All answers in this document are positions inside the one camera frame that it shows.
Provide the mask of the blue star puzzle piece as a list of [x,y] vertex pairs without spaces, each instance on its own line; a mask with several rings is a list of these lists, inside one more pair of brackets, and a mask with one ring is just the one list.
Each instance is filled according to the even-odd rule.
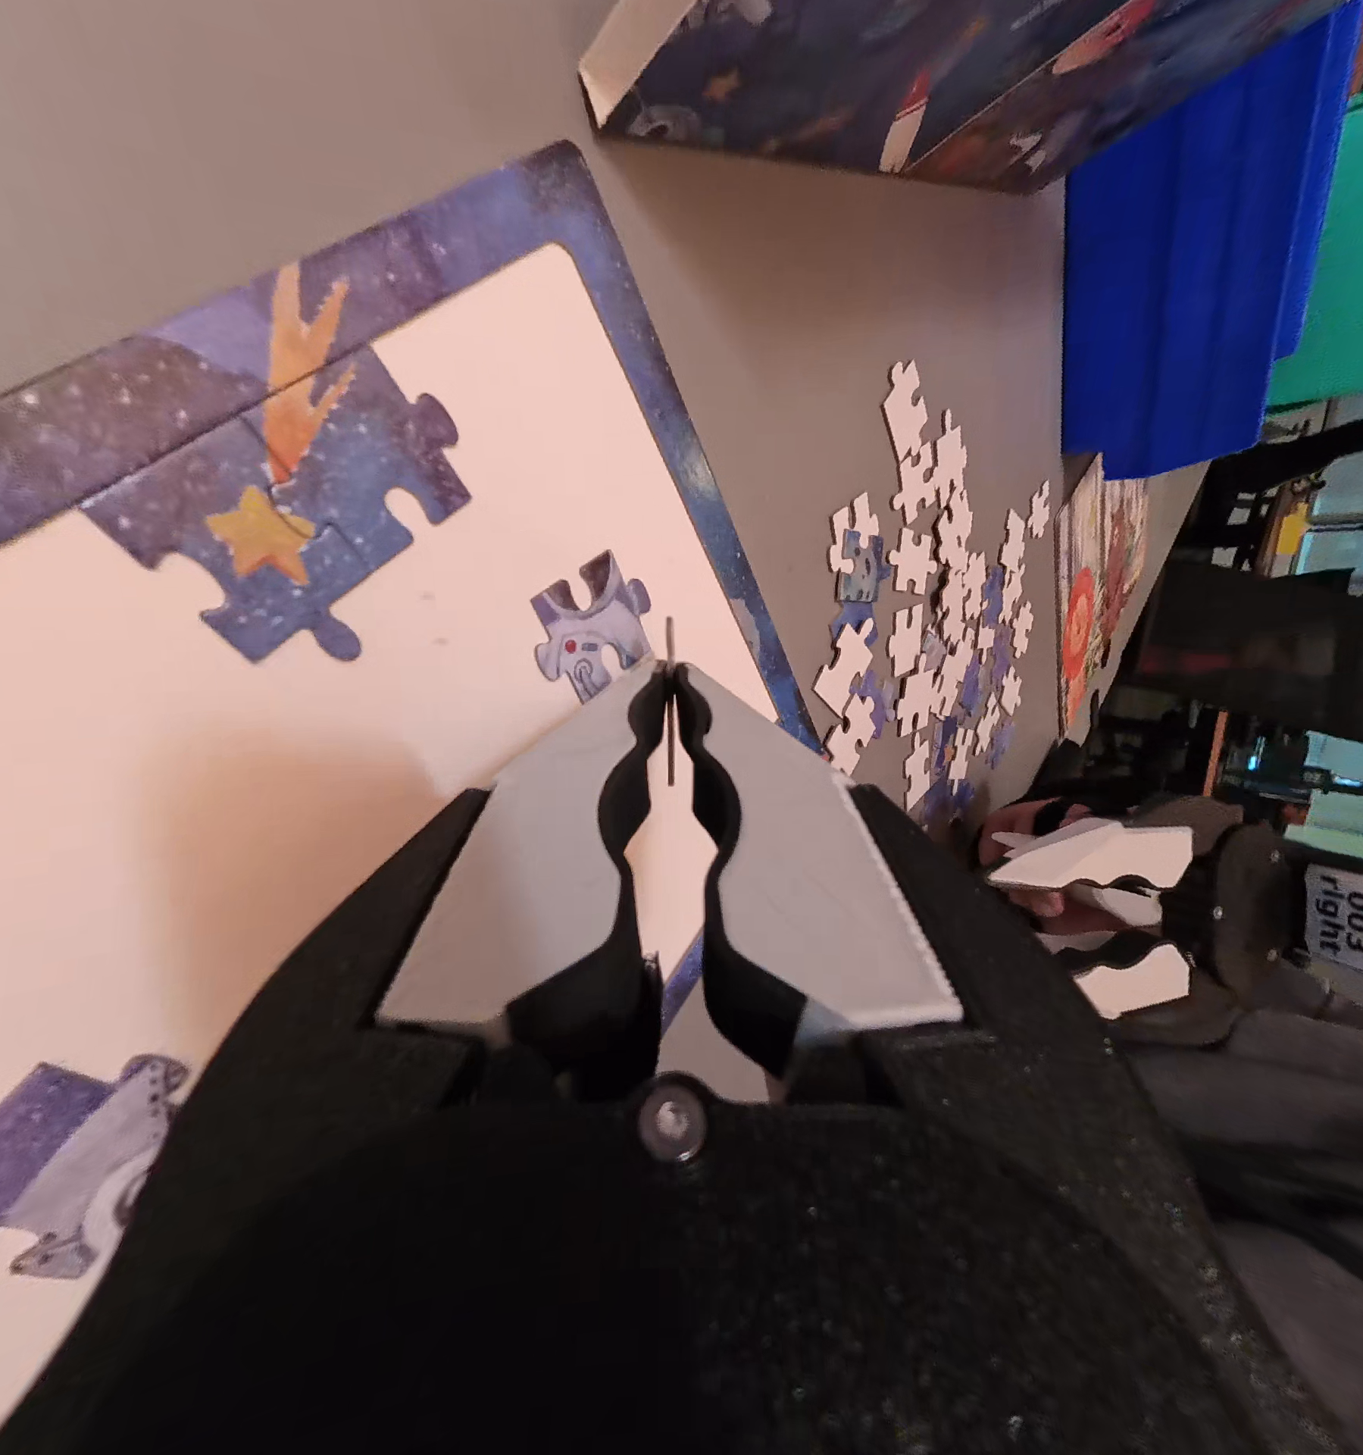
[[335,523],[280,508],[244,443],[182,446],[97,492],[80,513],[151,572],[182,555],[207,573],[223,596],[201,619],[247,661],[300,634],[341,663],[362,654],[332,610],[372,567]]

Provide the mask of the pile of jigsaw puzzle pieces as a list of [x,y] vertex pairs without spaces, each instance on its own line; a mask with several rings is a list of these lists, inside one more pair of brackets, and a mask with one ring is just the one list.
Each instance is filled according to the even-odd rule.
[[895,739],[906,811],[943,830],[1013,739],[1036,634],[1028,554],[1054,522],[1054,490],[1039,483],[983,536],[962,425],[930,414],[913,358],[889,367],[880,411],[895,475],[883,502],[862,490],[830,516],[836,614],[812,695],[827,760],[853,775]]

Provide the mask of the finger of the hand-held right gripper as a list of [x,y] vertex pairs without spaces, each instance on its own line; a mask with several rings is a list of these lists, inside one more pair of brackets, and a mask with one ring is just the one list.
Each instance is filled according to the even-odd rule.
[[1180,1002],[1190,992],[1190,978],[1189,961],[1168,942],[1148,942],[1124,965],[1098,960],[1072,972],[1077,990],[1104,1021]]
[[1195,857],[1183,825],[1136,827],[1075,822],[1046,836],[999,836],[1005,857],[987,872],[999,890],[1060,893],[1130,928],[1161,924],[1160,898],[1174,890]]

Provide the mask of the grey desk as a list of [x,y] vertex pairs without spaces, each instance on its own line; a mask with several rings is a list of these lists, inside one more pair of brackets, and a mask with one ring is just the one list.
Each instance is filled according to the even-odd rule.
[[609,4],[0,4],[0,393],[571,140],[798,683],[831,510],[893,481],[913,358],[984,537],[1059,475],[1063,192],[597,140]]

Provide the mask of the orange lion puzzle board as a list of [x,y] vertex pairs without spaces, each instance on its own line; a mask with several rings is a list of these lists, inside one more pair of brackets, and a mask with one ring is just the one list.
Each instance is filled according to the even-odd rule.
[[1066,736],[1122,640],[1121,619],[1145,570],[1145,480],[1113,480],[1090,457],[1054,522],[1057,727]]

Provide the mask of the illustrated puzzle box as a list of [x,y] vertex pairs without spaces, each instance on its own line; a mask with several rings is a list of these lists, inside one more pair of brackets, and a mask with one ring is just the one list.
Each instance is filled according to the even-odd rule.
[[1342,10],[625,2],[578,79],[604,135],[1028,196]]

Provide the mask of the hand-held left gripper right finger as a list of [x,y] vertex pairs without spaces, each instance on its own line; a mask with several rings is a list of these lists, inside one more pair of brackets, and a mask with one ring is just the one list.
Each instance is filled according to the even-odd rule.
[[819,1046],[962,1027],[851,780],[692,664],[674,670],[674,704],[715,846],[701,986],[722,1039],[784,1080]]

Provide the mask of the blue plastic bin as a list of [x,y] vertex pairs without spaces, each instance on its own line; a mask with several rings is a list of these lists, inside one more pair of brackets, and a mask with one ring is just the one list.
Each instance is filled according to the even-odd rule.
[[1304,334],[1361,28],[1339,4],[1069,176],[1066,457],[1148,480],[1257,443]]

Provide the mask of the teal green panel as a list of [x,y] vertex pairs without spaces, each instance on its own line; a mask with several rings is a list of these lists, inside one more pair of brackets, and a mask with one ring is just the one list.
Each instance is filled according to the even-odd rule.
[[1342,143],[1296,351],[1272,369],[1269,407],[1363,393],[1363,95]]

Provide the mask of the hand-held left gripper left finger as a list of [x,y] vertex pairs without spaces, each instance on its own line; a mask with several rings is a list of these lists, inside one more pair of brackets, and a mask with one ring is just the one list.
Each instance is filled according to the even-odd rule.
[[669,696],[645,660],[515,757],[377,1007],[377,1025],[524,1048],[578,1095],[654,1074],[660,978],[627,849],[651,804]]

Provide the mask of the person's right hand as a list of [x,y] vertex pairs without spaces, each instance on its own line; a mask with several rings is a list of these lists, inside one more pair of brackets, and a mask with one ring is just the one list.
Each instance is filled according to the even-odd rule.
[[[1042,836],[1057,828],[1066,828],[1080,819],[1090,817],[1087,805],[1072,804],[1063,798],[1019,801],[993,811],[983,821],[977,843],[978,871],[986,875],[1005,857],[1007,846],[1001,834]],[[1095,907],[1072,901],[1063,892],[1012,887],[1004,896],[1039,930],[1051,936],[1080,936],[1098,931],[1108,919]]]

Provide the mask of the blue framed puzzle board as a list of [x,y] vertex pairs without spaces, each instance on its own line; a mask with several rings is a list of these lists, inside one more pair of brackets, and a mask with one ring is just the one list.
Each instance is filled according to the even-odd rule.
[[[80,505],[371,348],[471,502],[247,661],[198,564]],[[743,701],[812,722],[581,151],[559,142],[0,396],[0,1101],[39,1063],[198,1074],[283,952],[453,793],[566,719],[531,598],[612,551]]]

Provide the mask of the purple grey puzzle piece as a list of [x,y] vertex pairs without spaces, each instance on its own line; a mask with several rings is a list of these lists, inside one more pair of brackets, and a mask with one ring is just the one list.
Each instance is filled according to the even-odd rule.
[[39,1063],[0,1101],[0,1230],[18,1277],[77,1281],[121,1240],[191,1072],[142,1054],[115,1080]]

